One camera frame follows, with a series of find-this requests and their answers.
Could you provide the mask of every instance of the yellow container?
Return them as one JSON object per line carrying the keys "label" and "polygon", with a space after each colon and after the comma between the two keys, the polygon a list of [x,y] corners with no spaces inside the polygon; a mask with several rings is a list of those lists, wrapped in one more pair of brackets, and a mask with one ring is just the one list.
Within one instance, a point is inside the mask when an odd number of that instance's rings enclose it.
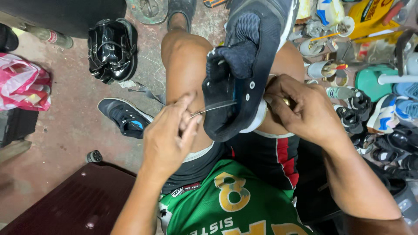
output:
{"label": "yellow container", "polygon": [[394,0],[363,0],[352,6],[348,16],[354,19],[355,27],[349,37],[354,39],[399,27],[399,24],[393,20],[386,26],[382,25],[383,18],[392,7],[393,2]]}

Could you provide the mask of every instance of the plastic bag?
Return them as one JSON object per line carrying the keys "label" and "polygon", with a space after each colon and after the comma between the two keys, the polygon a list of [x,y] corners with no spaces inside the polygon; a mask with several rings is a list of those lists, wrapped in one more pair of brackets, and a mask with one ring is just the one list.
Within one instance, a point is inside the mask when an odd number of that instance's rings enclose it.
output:
{"label": "plastic bag", "polygon": [[37,65],[0,53],[0,110],[46,111],[51,105],[51,78]]}

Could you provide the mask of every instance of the person's right hand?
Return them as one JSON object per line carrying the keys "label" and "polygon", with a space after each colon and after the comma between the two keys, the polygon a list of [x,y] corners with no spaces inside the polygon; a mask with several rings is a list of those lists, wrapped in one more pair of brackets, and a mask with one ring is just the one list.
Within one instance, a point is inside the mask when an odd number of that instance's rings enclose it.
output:
{"label": "person's right hand", "polygon": [[[293,110],[283,98],[296,102]],[[307,141],[324,148],[336,138],[347,138],[325,89],[319,84],[302,84],[282,74],[267,88],[264,100],[287,131]]]}

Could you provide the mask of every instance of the black sneaker on floor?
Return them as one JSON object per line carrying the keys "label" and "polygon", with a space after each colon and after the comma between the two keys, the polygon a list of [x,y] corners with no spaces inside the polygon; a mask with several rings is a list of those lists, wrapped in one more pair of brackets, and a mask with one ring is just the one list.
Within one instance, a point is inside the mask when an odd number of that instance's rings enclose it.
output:
{"label": "black sneaker on floor", "polygon": [[404,169],[408,169],[410,171],[418,171],[418,155],[411,154],[405,159],[398,161],[398,164]]}
{"label": "black sneaker on floor", "polygon": [[102,99],[97,108],[112,120],[124,136],[142,139],[144,129],[154,120],[133,103],[115,97]]}
{"label": "black sneaker on floor", "polygon": [[384,170],[392,173],[398,178],[404,179],[406,181],[416,181],[418,180],[418,171],[410,171],[407,169],[400,169],[396,166],[384,166]]}
{"label": "black sneaker on floor", "polygon": [[354,90],[356,93],[360,92],[360,96],[354,96],[349,99],[345,99],[344,101],[347,103],[348,108],[358,113],[361,118],[361,121],[365,122],[369,120],[370,112],[373,108],[372,100],[362,90],[356,88],[351,89]]}
{"label": "black sneaker on floor", "polygon": [[334,109],[341,119],[341,123],[345,131],[353,134],[360,134],[364,128],[360,120],[360,116],[354,110],[341,105],[334,105]]}

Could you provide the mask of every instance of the glue bottle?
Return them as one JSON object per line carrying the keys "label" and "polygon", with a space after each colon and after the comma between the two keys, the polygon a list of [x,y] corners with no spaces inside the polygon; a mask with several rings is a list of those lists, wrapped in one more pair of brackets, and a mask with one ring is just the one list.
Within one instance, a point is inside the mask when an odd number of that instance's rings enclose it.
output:
{"label": "glue bottle", "polygon": [[328,94],[328,97],[339,100],[349,99],[354,96],[360,97],[361,95],[359,91],[347,87],[328,87],[326,93]]}

